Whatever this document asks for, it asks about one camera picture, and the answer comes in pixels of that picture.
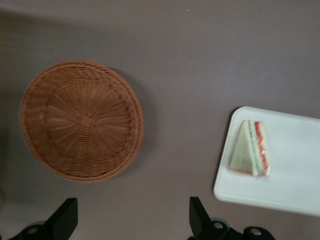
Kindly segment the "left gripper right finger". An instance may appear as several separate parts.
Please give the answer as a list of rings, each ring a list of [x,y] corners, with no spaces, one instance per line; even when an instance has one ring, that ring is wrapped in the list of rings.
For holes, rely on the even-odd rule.
[[[197,196],[189,198],[189,225],[192,236],[189,240],[228,240],[231,225],[222,218],[210,218]]]

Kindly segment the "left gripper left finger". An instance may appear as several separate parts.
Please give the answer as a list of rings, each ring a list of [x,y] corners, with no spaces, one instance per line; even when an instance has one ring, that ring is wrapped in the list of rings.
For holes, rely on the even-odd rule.
[[[68,240],[78,225],[78,200],[67,198],[43,223],[25,227],[16,240]]]

